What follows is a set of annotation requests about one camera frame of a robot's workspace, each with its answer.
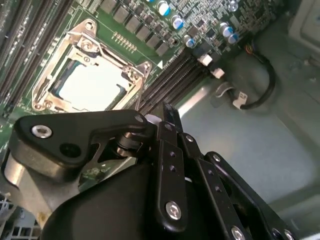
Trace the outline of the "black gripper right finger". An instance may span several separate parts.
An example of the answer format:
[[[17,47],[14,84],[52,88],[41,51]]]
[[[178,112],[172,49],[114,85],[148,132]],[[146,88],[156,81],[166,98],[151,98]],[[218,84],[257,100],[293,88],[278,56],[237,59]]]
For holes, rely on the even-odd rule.
[[[178,134],[185,174],[192,180],[212,240],[296,240],[297,234],[217,152],[202,154]]]

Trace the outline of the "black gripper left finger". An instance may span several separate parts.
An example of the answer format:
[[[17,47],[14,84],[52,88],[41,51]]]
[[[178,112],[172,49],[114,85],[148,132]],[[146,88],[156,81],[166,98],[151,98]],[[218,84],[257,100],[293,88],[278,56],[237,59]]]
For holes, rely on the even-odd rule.
[[[13,126],[13,185],[42,227],[185,227],[177,109],[30,115]]]

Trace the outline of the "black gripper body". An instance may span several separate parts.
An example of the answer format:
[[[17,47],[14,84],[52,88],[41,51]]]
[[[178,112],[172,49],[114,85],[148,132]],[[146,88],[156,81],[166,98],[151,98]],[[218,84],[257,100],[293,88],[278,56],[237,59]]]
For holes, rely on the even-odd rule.
[[[117,173],[63,203],[42,240],[212,240],[183,159]]]

